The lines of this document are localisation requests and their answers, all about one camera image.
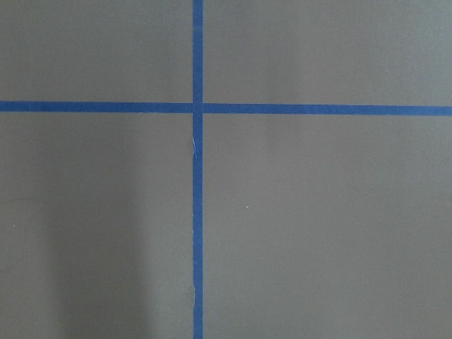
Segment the blue tape line lengthwise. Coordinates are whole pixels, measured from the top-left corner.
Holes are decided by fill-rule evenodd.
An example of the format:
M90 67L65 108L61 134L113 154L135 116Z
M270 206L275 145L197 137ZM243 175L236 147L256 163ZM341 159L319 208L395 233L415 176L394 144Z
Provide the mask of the blue tape line lengthwise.
M203 338L203 1L193 1L193 275L194 337Z

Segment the blue tape line crosswise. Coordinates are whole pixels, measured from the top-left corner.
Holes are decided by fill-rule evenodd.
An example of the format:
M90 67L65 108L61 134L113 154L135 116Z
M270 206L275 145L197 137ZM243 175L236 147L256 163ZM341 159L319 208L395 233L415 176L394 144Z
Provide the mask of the blue tape line crosswise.
M2 101L2 112L133 112L192 113L196 108L208 114L314 114L314 115L376 115L376 116L451 116L450 106L397 105L299 105L171 102L58 102Z

